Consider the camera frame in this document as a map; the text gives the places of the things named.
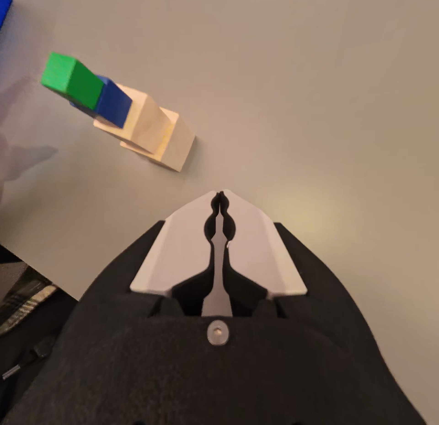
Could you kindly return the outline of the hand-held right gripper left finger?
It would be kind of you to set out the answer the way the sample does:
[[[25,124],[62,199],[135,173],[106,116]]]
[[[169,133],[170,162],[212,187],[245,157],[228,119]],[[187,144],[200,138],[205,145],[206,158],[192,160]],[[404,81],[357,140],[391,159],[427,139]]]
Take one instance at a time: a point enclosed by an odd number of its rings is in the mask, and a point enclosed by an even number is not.
[[[130,290],[168,297],[184,281],[206,272],[218,213],[218,193],[210,191],[167,217]]]

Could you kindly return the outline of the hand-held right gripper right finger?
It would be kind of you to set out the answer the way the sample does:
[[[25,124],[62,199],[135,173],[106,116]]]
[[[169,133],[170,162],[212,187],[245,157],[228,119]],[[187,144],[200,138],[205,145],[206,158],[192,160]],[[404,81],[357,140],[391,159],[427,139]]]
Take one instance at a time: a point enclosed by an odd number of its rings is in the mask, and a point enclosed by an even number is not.
[[[307,288],[273,220],[262,210],[225,189],[223,222],[233,224],[224,230],[228,240],[228,259],[232,273],[256,285],[261,297],[250,291],[235,294],[239,300],[272,300],[276,297],[303,296]]]

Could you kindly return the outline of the green wooden cube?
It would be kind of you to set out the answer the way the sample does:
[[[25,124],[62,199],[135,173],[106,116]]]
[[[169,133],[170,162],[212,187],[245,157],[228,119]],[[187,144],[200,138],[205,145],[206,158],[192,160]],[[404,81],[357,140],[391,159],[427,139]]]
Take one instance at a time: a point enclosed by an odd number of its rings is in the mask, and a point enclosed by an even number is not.
[[[51,52],[42,73],[41,84],[64,99],[95,110],[104,82],[78,59]]]

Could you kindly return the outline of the natural wooden cube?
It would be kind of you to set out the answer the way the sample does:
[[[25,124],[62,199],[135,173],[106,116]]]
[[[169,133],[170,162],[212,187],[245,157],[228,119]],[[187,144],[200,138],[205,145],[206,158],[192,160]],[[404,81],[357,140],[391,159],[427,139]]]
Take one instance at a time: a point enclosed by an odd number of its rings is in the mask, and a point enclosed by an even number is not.
[[[152,163],[180,172],[195,140],[195,134],[177,112],[166,108],[160,109],[171,121],[171,126],[165,132],[164,139],[156,153],[148,153],[123,141],[120,142],[120,146],[141,157],[146,157]]]
[[[116,84],[132,100],[124,126],[119,128],[98,117],[93,126],[147,156],[158,152],[171,121],[153,98],[137,89]]]

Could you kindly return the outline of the black garment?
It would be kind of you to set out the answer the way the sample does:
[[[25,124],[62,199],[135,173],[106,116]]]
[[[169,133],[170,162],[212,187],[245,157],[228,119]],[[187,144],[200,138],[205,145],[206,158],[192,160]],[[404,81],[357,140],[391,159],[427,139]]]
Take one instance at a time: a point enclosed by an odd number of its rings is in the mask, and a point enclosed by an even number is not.
[[[3,246],[0,266],[0,302],[20,278],[45,278]],[[77,303],[74,297],[58,287],[18,326],[0,336],[1,422],[40,373]]]

